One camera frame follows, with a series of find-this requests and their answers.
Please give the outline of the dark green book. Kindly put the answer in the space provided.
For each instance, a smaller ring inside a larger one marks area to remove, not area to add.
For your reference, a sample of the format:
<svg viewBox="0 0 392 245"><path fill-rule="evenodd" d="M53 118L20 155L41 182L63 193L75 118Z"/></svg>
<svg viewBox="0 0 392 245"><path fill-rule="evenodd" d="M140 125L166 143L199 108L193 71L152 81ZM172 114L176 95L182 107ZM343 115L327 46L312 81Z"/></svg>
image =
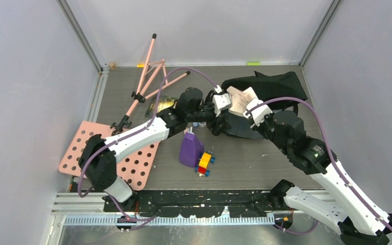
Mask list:
<svg viewBox="0 0 392 245"><path fill-rule="evenodd" d="M153 96L150 101L150 104L144 115L146 119L150 119L153 116L154 105L156 104L156 98L157 98L156 96ZM161 95L159 98L157 112L160 112L171 106L173 107L177 100L178 99L176 97Z"/></svg>

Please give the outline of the teal book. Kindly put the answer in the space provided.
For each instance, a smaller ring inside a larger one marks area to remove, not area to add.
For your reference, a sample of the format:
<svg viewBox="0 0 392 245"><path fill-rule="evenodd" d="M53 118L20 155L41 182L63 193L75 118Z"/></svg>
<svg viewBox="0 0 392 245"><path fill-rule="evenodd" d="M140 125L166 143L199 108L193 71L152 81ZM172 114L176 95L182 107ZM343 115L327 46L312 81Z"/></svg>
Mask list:
<svg viewBox="0 0 392 245"><path fill-rule="evenodd" d="M228 111L236 116L249 118L251 115L248 114L248 111L256 105L262 103L262 100L258 98L252 87L241 91L233 86L230 86L227 89L227 92L230 95L232 102L232 105Z"/></svg>

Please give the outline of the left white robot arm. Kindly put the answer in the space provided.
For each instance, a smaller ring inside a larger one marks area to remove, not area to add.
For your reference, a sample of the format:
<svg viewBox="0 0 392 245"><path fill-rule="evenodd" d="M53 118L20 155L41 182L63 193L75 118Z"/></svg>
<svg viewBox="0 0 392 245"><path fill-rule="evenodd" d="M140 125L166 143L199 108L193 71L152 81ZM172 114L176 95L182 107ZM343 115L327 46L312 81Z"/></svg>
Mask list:
<svg viewBox="0 0 392 245"><path fill-rule="evenodd" d="M206 99L199 89L189 87L174 105L155 112L149 121L114 136L91 136L78 161L81 176L94 190L107 193L123 211L131 211L136 205L134 190L118 176L117 164L145 146L183 132L189 123L205 122L218 135L229 126L223 115L231 105L231 96L219 86Z"/></svg>

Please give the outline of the black backpack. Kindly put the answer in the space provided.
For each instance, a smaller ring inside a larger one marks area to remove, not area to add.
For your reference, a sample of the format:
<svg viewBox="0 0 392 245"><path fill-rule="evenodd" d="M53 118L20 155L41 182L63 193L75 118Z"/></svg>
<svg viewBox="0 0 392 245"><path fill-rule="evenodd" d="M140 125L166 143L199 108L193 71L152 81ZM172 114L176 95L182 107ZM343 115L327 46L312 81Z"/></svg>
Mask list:
<svg viewBox="0 0 392 245"><path fill-rule="evenodd" d="M220 87L226 90L231 86L240 91L251 87L262 101L278 97L295 97L303 101L308 99L297 74L293 71L274 76L267 76L255 71L252 76L225 80ZM230 112L226 113L225 118L231 128L224 130L223 134L229 137L253 140L263 138L258 132L250 128L245 118L233 115Z"/></svg>

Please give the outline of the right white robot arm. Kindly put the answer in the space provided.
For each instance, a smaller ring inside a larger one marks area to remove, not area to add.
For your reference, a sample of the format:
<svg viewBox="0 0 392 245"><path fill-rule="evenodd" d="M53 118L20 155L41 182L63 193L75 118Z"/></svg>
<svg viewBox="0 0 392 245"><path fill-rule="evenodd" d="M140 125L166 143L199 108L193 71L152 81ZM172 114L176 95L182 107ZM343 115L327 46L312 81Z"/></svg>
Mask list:
<svg viewBox="0 0 392 245"><path fill-rule="evenodd" d="M388 244L392 213L372 202L347 175L323 141L307 136L304 122L292 111L256 113L254 130L270 140L293 164L322 185L335 199L328 204L281 180L271 189L277 209L298 209L336 232L344 244Z"/></svg>

